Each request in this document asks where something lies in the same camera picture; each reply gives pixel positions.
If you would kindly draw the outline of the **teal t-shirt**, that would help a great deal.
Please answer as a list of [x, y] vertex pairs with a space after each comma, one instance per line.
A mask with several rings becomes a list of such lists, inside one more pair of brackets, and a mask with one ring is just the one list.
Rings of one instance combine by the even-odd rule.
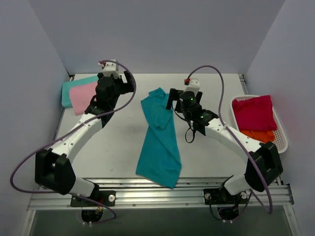
[[141, 101], [148, 129], [135, 173], [172, 189], [178, 181], [182, 164], [173, 112], [166, 109], [168, 97], [162, 88], [157, 88]]

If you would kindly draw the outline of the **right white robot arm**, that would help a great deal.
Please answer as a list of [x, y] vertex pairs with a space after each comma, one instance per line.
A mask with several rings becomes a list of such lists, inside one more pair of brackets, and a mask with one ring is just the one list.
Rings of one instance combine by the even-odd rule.
[[223, 183], [218, 191], [220, 200], [229, 203], [237, 194], [250, 189], [263, 192], [283, 173], [276, 145], [273, 142], [262, 143], [230, 127], [217, 114], [202, 108], [201, 96], [201, 92], [172, 88], [166, 109], [170, 110], [176, 101], [176, 111], [183, 114], [193, 132], [217, 140], [246, 163], [244, 174], [232, 176]]

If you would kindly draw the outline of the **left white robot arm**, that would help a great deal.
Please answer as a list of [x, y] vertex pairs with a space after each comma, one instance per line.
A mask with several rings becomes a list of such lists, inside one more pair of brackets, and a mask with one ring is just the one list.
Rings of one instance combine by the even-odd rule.
[[118, 99], [126, 93], [135, 94], [135, 79], [124, 71], [126, 82], [113, 73], [104, 76], [98, 73], [96, 94], [92, 97], [80, 120], [64, 136], [50, 147], [35, 155], [35, 182], [62, 195], [81, 195], [82, 201], [94, 206], [99, 201], [99, 186], [77, 177], [72, 162], [78, 152], [98, 131], [103, 129], [114, 114]]

